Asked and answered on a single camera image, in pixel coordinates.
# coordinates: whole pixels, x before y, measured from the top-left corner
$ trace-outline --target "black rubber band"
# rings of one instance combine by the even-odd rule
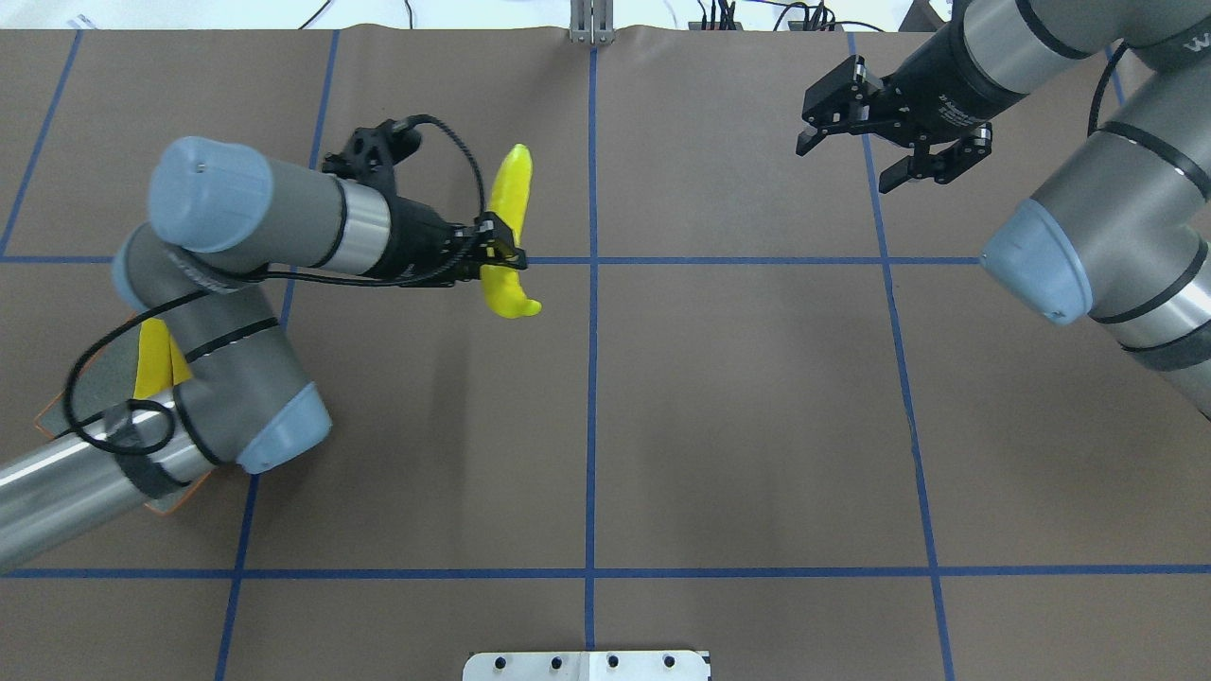
[[[1031,0],[1017,0],[1017,11],[1022,15],[1022,19],[1026,21],[1026,25],[1029,27],[1031,33],[1039,39],[1039,42],[1046,45],[1056,55],[1069,59],[1084,59],[1094,55],[1092,52],[1081,52],[1064,44],[1048,30],[1048,27],[1043,25],[1043,19],[1034,13],[1034,7],[1031,7]]]
[[[340,250],[340,242],[345,240],[345,223],[349,221],[349,198],[345,195],[344,183],[335,177],[332,178],[332,181],[337,183],[337,191],[340,191],[340,228],[337,230],[337,238],[333,239],[332,247],[328,248],[328,252],[325,253],[323,257],[320,258],[320,261],[314,265],[310,265],[314,269],[322,268],[328,264],[328,261],[331,261],[332,257],[337,254],[337,251]]]
[[[1182,171],[1186,179],[1193,182],[1194,187],[1196,187],[1203,194],[1204,201],[1211,201],[1211,177],[1209,177],[1206,171],[1194,162],[1194,159],[1183,154],[1177,147],[1173,147],[1169,142],[1165,142],[1146,130],[1141,130],[1125,122],[1107,121],[1101,130],[1104,130],[1110,135],[1118,135],[1124,139],[1130,139],[1153,154],[1157,154],[1166,164]]]
[[[266,319],[263,319],[260,321],[249,324],[248,326],[245,326],[242,328],[236,328],[231,333],[225,333],[223,336],[219,336],[214,340],[211,340],[210,343],[199,345],[197,348],[194,348],[193,350],[185,353],[185,361],[186,362],[193,362],[193,361],[197,360],[199,357],[203,357],[203,356],[213,353],[214,350],[218,350],[219,348],[225,348],[225,347],[230,345],[231,343],[235,343],[236,340],[242,340],[242,339],[252,336],[253,333],[259,333],[259,332],[262,332],[262,331],[264,331],[266,328],[272,328],[275,326],[277,326],[277,317],[272,317],[271,316],[271,317],[266,317]]]
[[[1207,242],[1203,239],[1199,239],[1199,252],[1194,254],[1194,259],[1190,261],[1189,267],[1186,268],[1186,271],[1183,271],[1182,275],[1178,276],[1177,280],[1169,286],[1169,288],[1165,288],[1155,298],[1152,298],[1150,301],[1148,301],[1142,305],[1131,308],[1125,313],[1117,314],[1113,316],[1095,316],[1092,317],[1094,321],[1096,321],[1097,324],[1123,324],[1124,321],[1131,321],[1136,317],[1141,317],[1150,313],[1152,310],[1155,310],[1157,308],[1171,301],[1173,296],[1181,293],[1182,288],[1186,288],[1186,286],[1189,282],[1194,281],[1194,277],[1198,276],[1199,270],[1203,269],[1203,263],[1206,262],[1206,259],[1207,259]]]
[[[203,459],[217,467],[228,463],[216,457],[214,451],[207,447],[206,442],[202,441],[202,436],[197,434],[197,429],[194,428],[194,422],[189,418],[189,412],[185,410],[185,401],[180,399],[180,385],[173,387],[172,401],[176,405],[177,418],[180,420],[180,427],[185,429],[185,433],[189,434],[189,439],[194,441],[194,446],[197,447],[197,453],[202,454]]]
[[[1182,371],[1211,360],[1211,321],[1154,348],[1124,348],[1137,362],[1152,371]]]
[[[127,454],[111,454],[117,468],[122,469],[131,485],[138,488],[144,497],[160,499],[167,497],[183,487],[189,487],[188,482],[182,482],[168,474],[165,468],[148,457],[132,457]]]

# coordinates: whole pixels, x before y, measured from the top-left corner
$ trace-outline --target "metal clamp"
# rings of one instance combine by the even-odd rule
[[[568,39],[587,47],[614,42],[614,0],[572,0]]]

